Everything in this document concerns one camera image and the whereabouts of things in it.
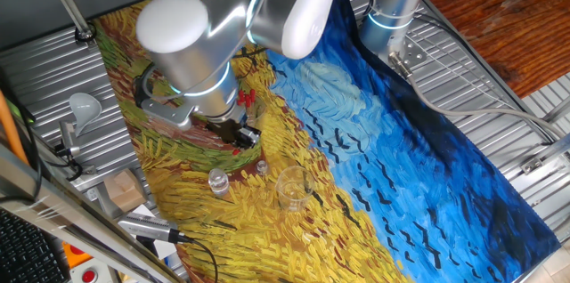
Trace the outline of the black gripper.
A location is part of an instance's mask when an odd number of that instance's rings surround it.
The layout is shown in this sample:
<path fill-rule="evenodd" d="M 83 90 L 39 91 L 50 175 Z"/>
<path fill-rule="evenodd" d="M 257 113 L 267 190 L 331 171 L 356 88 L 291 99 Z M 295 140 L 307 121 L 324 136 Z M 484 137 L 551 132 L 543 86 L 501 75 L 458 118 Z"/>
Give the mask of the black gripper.
<path fill-rule="evenodd" d="M 224 122 L 209 121 L 207 129 L 218 135 L 227 146 L 232 147 L 233 153 L 242 149 L 251 149 L 259 142 L 261 132 L 251 126 L 243 126 L 233 119 Z"/>

